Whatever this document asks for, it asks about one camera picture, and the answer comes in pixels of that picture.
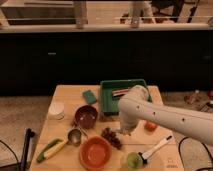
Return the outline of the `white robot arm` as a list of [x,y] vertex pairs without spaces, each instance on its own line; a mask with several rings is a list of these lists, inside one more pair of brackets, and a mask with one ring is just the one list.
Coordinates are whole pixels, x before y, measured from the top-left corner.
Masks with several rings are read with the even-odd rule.
[[154,104],[148,98],[148,90],[141,85],[133,86],[120,98],[122,133],[133,132],[140,120],[146,120],[213,146],[213,114]]

